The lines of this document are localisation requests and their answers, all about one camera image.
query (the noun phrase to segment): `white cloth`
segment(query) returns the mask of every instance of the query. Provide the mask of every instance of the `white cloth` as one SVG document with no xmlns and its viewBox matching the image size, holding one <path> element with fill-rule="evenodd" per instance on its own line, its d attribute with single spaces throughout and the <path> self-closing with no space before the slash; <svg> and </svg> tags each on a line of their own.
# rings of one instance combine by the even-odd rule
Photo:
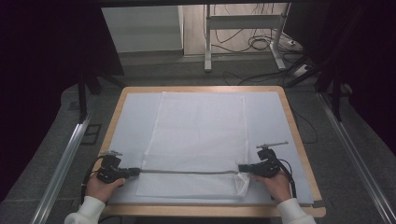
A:
<svg viewBox="0 0 396 224">
<path fill-rule="evenodd" d="M 76 213 L 66 217 L 64 224 L 96 224 L 105 204 L 93 197 L 85 196 L 84 204 Z M 283 224 L 315 224 L 312 216 L 301 209 L 296 199 L 289 199 L 276 207 Z"/>
<path fill-rule="evenodd" d="M 209 93 L 164 92 L 143 170 L 198 172 L 139 176 L 136 196 L 222 199 L 245 196 L 248 174 L 248 122 L 245 97 Z"/>
<path fill-rule="evenodd" d="M 82 206 L 76 213 L 69 214 L 64 220 L 64 224 L 96 224 L 105 206 L 102 201 L 85 196 Z"/>
<path fill-rule="evenodd" d="M 296 199 L 289 199 L 277 205 L 283 224 L 314 224 L 314 218 L 303 211 Z"/>
</svg>

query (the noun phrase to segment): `metal rail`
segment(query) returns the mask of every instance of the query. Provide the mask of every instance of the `metal rail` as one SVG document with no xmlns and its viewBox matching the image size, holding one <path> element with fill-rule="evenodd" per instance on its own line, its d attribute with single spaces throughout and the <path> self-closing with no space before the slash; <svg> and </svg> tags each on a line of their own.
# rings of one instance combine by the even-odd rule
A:
<svg viewBox="0 0 396 224">
<path fill-rule="evenodd" d="M 67 144 L 66 149 L 64 150 L 64 154 L 61 157 L 61 160 L 56 167 L 56 170 L 47 186 L 46 191 L 44 192 L 43 198 L 40 201 L 37 209 L 35 210 L 35 214 L 30 223 L 39 224 L 46 223 L 47 218 L 50 215 L 50 211 L 52 206 L 55 203 L 56 197 L 64 183 L 64 179 L 67 175 L 67 172 L 70 168 L 70 165 L 76 155 L 76 151 L 78 149 L 79 143 L 87 129 L 87 126 L 91 120 L 94 106 L 96 105 L 98 96 L 92 95 L 90 97 L 90 101 L 88 102 L 88 110 L 87 110 L 87 118 L 81 124 L 76 126 L 76 129 L 73 132 L 72 137 L 70 138 L 69 143 Z"/>
<path fill-rule="evenodd" d="M 386 224 L 394 224 L 396 223 L 396 216 L 393 212 L 390 203 L 385 196 L 382 189 L 376 183 L 373 175 L 371 174 L 369 168 L 366 166 L 364 160 L 361 158 L 359 151 L 356 146 L 353 144 L 347 130 L 344 128 L 342 122 L 339 122 L 335 115 L 332 113 L 332 103 L 329 101 L 328 97 L 325 95 L 326 93 L 318 93 L 318 98 L 323 103 L 323 107 L 326 110 L 327 116 L 332 123 L 338 137 L 340 138 L 346 152 L 355 166 L 356 171 L 361 177 L 361 181 L 363 182 L 364 187 L 366 187 L 370 197 L 372 198 L 379 215 L 384 220 Z"/>
</svg>

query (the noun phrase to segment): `person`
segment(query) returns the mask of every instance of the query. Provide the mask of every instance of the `person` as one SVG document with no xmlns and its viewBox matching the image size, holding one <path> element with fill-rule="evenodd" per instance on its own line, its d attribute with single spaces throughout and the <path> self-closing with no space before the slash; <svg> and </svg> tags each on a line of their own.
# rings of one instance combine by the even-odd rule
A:
<svg viewBox="0 0 396 224">
<path fill-rule="evenodd" d="M 306 214 L 297 200 L 291 198 L 290 183 L 286 174 L 279 172 L 272 178 L 253 176 L 264 184 L 268 192 L 275 198 L 283 224 L 314 224 L 312 216 Z M 84 203 L 76 213 L 69 214 L 64 224 L 96 224 L 106 202 L 114 189 L 125 183 L 125 179 L 118 179 L 111 184 L 105 184 L 93 175 L 87 185 Z"/>
<path fill-rule="evenodd" d="M 124 183 L 125 179 L 121 178 L 111 184 L 105 184 L 96 174 L 91 176 L 85 191 L 84 203 L 76 213 L 71 213 L 64 219 L 64 224 L 97 224 L 107 200 L 113 191 Z"/>
<path fill-rule="evenodd" d="M 254 179 L 264 184 L 267 191 L 275 198 L 278 203 L 276 209 L 280 213 L 283 224 L 315 224 L 312 216 L 303 211 L 297 199 L 290 194 L 290 182 L 286 174 L 281 171 L 272 178 L 254 175 Z"/>
</svg>

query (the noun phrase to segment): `metal stand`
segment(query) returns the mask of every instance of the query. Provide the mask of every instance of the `metal stand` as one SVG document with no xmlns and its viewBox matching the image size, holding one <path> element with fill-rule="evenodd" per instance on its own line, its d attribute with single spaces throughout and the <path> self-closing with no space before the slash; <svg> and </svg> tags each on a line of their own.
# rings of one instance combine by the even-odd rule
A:
<svg viewBox="0 0 396 224">
<path fill-rule="evenodd" d="M 276 29 L 276 36 L 274 42 L 270 44 L 270 49 L 278 69 L 286 70 L 277 46 L 288 16 L 289 7 L 290 3 L 287 3 L 280 15 L 210 16 L 210 5 L 206 5 L 205 71 L 212 71 L 210 31 L 235 29 Z"/>
<path fill-rule="evenodd" d="M 83 70 L 80 74 L 79 81 L 78 81 L 78 99 L 79 99 L 79 121 L 78 123 L 81 124 L 87 118 L 87 96 L 86 96 L 86 89 L 85 85 L 87 85 L 88 89 L 90 90 L 91 94 L 98 95 L 101 93 L 102 87 L 98 79 L 96 78 L 96 74 L 100 77 L 104 78 L 110 83 L 114 85 L 125 88 L 127 87 L 126 84 L 116 80 L 114 77 L 108 76 L 102 73 L 99 70 L 92 69 L 90 71 Z"/>
</svg>

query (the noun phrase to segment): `hand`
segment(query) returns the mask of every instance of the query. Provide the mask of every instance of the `hand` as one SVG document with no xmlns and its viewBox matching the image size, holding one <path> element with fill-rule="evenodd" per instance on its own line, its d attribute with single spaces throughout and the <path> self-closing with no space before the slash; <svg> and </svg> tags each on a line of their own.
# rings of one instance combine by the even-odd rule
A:
<svg viewBox="0 0 396 224">
<path fill-rule="evenodd" d="M 113 183 L 105 184 L 104 182 L 99 180 L 95 174 L 91 176 L 90 181 L 88 181 L 85 195 L 91 196 L 105 203 L 110 198 L 114 189 L 116 189 L 118 186 L 123 185 L 124 183 L 125 179 L 120 178 Z"/>
<path fill-rule="evenodd" d="M 283 171 L 280 171 L 271 178 L 259 175 L 254 175 L 253 178 L 262 182 L 271 196 L 273 196 L 278 203 L 283 203 L 291 198 L 290 182 Z"/>
</svg>

